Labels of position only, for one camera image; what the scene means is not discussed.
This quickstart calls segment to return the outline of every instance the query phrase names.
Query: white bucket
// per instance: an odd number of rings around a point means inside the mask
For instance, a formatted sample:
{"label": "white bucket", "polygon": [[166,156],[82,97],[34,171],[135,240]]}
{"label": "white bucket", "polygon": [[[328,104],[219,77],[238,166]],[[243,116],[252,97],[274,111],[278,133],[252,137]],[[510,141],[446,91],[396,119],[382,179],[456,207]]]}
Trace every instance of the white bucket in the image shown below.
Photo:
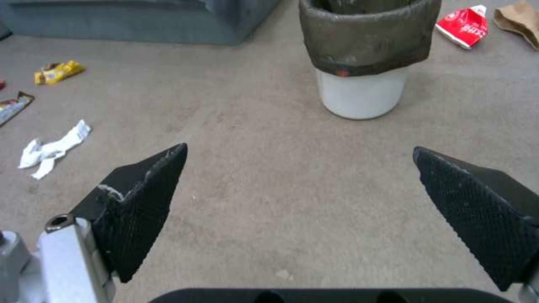
{"label": "white bucket", "polygon": [[338,77],[316,69],[324,106],[348,119],[375,118],[392,110],[399,102],[407,77],[407,66],[358,77]]}

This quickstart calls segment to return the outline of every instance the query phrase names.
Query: beige carpet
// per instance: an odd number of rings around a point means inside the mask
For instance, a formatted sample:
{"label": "beige carpet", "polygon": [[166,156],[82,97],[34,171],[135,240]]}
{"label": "beige carpet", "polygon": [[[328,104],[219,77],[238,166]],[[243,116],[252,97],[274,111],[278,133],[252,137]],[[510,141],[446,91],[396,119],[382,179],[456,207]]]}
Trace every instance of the beige carpet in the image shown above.
{"label": "beige carpet", "polygon": [[[491,17],[505,2],[483,3]],[[442,13],[472,4],[444,1]],[[539,191],[538,58],[492,22],[472,51],[435,33],[395,110],[351,121],[319,99],[293,0],[236,47],[12,36],[0,42],[0,97],[36,100],[0,128],[0,228],[33,247],[48,218],[114,167],[185,141],[169,219],[117,302],[217,286],[498,293],[427,197],[412,149],[496,167]],[[34,70],[68,59],[87,71],[32,83]],[[30,140],[56,140],[79,119],[91,135],[50,175],[17,169]]]}

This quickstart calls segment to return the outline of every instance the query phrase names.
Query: crumpled white paper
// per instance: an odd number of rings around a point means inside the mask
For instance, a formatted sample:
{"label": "crumpled white paper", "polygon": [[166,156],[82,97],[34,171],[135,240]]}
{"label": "crumpled white paper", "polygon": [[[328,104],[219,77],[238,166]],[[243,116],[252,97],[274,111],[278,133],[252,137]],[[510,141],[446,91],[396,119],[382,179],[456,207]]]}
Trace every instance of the crumpled white paper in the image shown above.
{"label": "crumpled white paper", "polygon": [[19,168],[28,168],[41,162],[37,172],[32,174],[35,179],[41,179],[54,168],[54,161],[66,155],[71,148],[81,144],[92,129],[84,120],[80,120],[62,139],[42,145],[39,139],[34,139],[23,150]]}

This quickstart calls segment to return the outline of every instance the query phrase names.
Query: yellow candy wrapper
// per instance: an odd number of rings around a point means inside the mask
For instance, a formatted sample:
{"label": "yellow candy wrapper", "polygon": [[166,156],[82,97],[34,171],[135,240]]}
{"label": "yellow candy wrapper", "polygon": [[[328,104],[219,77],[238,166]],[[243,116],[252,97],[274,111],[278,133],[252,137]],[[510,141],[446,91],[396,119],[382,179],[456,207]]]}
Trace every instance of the yellow candy wrapper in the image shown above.
{"label": "yellow candy wrapper", "polygon": [[53,63],[35,72],[34,81],[37,85],[56,84],[82,71],[84,71],[84,66],[74,60],[67,63]]}

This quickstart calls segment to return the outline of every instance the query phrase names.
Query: red spot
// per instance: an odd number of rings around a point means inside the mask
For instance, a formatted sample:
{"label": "red spot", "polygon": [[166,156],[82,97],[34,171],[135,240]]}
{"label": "red spot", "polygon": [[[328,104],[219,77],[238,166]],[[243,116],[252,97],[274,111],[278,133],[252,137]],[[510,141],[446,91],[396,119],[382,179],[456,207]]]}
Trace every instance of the red spot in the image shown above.
{"label": "red spot", "polygon": [[349,77],[350,76],[350,72],[347,71],[347,70],[340,70],[340,71],[336,71],[335,74],[339,77]]}

